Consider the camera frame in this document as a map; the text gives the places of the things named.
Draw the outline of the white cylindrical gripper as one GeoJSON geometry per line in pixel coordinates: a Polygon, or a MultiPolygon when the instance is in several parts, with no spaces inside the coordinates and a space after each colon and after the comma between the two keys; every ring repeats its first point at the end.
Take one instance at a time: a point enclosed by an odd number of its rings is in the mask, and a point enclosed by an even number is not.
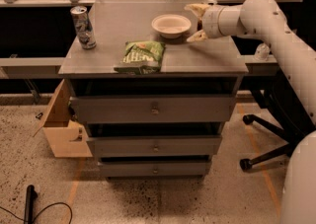
{"type": "Polygon", "coordinates": [[[222,13],[227,9],[227,6],[195,3],[186,5],[185,9],[192,11],[196,17],[202,17],[202,30],[188,37],[187,42],[225,37],[225,33],[220,26],[220,19],[222,13]]]}

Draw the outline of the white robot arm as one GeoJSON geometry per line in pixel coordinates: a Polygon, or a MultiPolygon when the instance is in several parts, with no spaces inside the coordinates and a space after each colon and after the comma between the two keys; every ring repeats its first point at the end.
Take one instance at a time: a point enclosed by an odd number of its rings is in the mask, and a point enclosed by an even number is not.
{"type": "MultiPolygon", "coordinates": [[[[287,25],[275,0],[245,0],[237,6],[188,4],[202,22],[189,42],[227,36],[259,39],[316,125],[316,51],[287,25]]],[[[316,224],[316,130],[295,147],[283,186],[280,224],[316,224]]]]}

